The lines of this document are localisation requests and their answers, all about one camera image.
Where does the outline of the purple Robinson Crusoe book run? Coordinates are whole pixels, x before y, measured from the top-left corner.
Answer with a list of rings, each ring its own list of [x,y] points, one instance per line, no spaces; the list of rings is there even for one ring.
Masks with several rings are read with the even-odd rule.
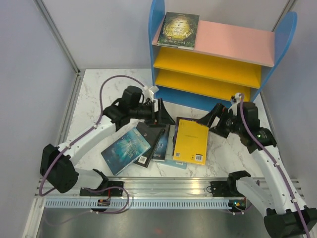
[[[193,118],[185,118],[185,117],[177,117],[176,118],[176,124],[175,124],[175,133],[174,133],[174,144],[176,143],[176,139],[177,139],[177,134],[178,134],[178,128],[179,128],[179,123],[180,120],[184,119],[184,120],[189,120],[189,121],[197,121],[197,119],[193,119]]]

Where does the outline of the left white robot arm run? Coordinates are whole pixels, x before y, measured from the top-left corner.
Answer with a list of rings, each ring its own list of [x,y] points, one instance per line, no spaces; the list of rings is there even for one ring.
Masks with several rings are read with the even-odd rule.
[[[105,195],[108,191],[105,175],[97,169],[77,169],[76,164],[99,142],[129,124],[131,119],[143,119],[151,127],[174,124],[163,100],[154,99],[158,90],[157,86],[145,86],[143,89],[128,86],[121,98],[101,108],[101,115],[95,124],[81,135],[58,146],[48,144],[42,153],[40,174],[43,178],[39,195],[46,195],[43,192],[46,181],[60,193],[66,193],[79,185],[90,188],[98,196]]]

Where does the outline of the yellow paperback book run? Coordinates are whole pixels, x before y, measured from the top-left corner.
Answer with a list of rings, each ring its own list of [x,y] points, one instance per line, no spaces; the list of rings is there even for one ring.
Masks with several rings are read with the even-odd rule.
[[[205,165],[209,128],[194,120],[180,119],[173,160]]]

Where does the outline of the dark Wuthering Heights book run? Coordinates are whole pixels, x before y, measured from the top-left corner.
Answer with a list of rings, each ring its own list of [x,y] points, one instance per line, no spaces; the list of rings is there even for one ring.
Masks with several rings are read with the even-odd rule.
[[[154,151],[154,154],[152,156],[153,161],[165,161],[167,146],[168,146],[168,140],[169,140],[169,132],[170,132],[170,125],[167,125],[165,127],[165,131],[160,137],[157,147]]]

